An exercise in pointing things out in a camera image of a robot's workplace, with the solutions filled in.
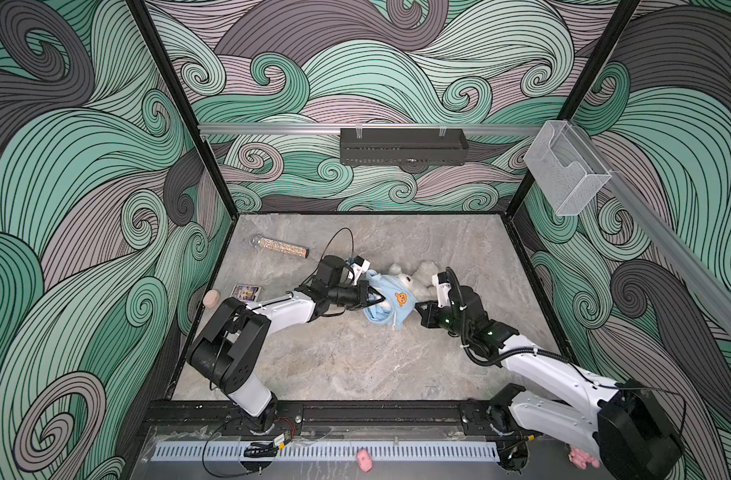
wall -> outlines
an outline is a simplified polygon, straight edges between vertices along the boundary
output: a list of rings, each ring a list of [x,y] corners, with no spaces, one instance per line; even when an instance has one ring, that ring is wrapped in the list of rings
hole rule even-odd
[[[433,124],[555,118],[617,4],[584,3],[148,0],[201,122]],[[468,165],[401,170],[342,167],[336,137],[210,140],[245,211],[504,210],[530,142],[472,138]]]
[[[115,478],[229,218],[123,0],[0,1],[0,479]]]
[[[731,293],[731,2],[692,3],[634,19],[574,120]],[[516,222],[581,363],[684,395],[673,478],[731,478],[731,338],[668,259],[605,190],[558,218],[534,186]]]

peach colored ball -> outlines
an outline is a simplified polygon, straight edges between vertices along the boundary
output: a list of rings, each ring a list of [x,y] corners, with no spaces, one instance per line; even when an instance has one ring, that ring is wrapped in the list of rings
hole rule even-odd
[[[215,308],[219,305],[219,298],[220,295],[218,290],[208,290],[208,293],[203,296],[203,304],[206,308]]]

round pink object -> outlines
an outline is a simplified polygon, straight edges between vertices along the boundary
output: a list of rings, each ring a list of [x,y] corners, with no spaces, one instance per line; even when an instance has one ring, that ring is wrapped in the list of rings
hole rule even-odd
[[[365,473],[370,472],[373,468],[373,460],[371,460],[371,456],[365,448],[358,452],[358,466]]]
[[[208,293],[203,296],[203,305],[206,308],[216,308],[219,305],[219,298],[218,290],[208,290]]]

robotic arm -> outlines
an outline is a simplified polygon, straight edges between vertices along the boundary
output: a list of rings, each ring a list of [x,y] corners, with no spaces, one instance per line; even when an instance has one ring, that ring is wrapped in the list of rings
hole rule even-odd
[[[383,301],[360,278],[368,266],[359,256],[351,265],[326,256],[312,281],[286,296],[248,303],[226,299],[188,350],[188,362],[247,413],[256,431],[268,431],[277,399],[253,373],[264,339],[325,316],[332,305],[358,310]],[[433,283],[437,301],[416,307],[424,327],[461,337],[475,363],[517,372],[564,400],[541,398],[510,384],[490,401],[491,424],[497,430],[525,428],[558,438],[600,458],[616,478],[660,480],[669,474],[683,445],[650,391],[634,380],[620,383],[572,365],[513,327],[490,320],[480,296],[458,285],[450,269],[437,274]],[[236,332],[240,335],[230,341],[227,336]]]

black vertical post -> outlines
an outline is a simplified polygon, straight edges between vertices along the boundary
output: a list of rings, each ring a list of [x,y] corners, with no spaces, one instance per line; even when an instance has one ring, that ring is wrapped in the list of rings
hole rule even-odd
[[[168,91],[171,93],[171,97],[174,100],[177,110],[184,120],[184,126],[190,132],[192,141],[195,143],[195,148],[198,149],[200,158],[203,159],[203,163],[206,165],[208,174],[211,176],[211,180],[219,192],[221,200],[226,206],[226,211],[230,214],[233,221],[237,219],[237,207],[235,202],[232,200],[230,190],[226,187],[226,182],[219,172],[219,165],[217,159],[214,157],[214,152],[211,151],[206,142],[200,137],[200,130],[198,129],[198,118],[195,116],[190,102],[187,100],[187,95],[184,93],[184,89],[179,82],[179,77],[176,75],[174,70],[174,64],[171,63],[168,53],[163,46],[163,40],[160,39],[158,30],[155,28],[155,24],[152,22],[147,5],[144,4],[144,0],[126,0],[130,13],[134,16],[134,21],[139,32],[144,39],[144,43],[147,44],[147,48],[152,55],[152,59],[160,70],[160,75],[163,77]]]
[[[566,98],[556,120],[571,120],[576,114],[579,105],[584,100],[584,96],[592,88],[595,78],[603,71],[603,67],[608,61],[611,52],[613,52],[613,48],[616,47],[616,43],[619,41],[624,28],[627,27],[639,3],[640,0],[621,0],[619,2],[603,34],[597,40],[589,62],[584,65],[584,69],[579,74],[579,79],[573,86],[571,93],[568,94],[568,98]],[[507,213],[505,214],[507,218],[512,218],[517,213],[517,209],[523,204],[523,200],[525,200],[525,196],[528,195],[528,191],[532,185],[533,175],[528,171],[507,206]]]

